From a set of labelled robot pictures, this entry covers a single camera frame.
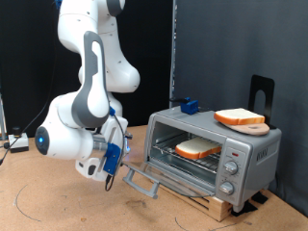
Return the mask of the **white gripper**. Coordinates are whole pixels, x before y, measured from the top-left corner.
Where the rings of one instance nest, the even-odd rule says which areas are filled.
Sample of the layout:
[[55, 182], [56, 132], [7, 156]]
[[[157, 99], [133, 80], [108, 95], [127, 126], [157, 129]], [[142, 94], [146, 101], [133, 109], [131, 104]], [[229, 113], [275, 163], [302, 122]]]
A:
[[75, 163], [77, 171], [95, 181], [110, 180], [116, 174], [126, 152], [126, 139], [133, 138], [132, 134], [125, 134], [127, 125], [125, 118], [111, 115], [100, 133], [92, 136], [93, 149], [90, 156]]

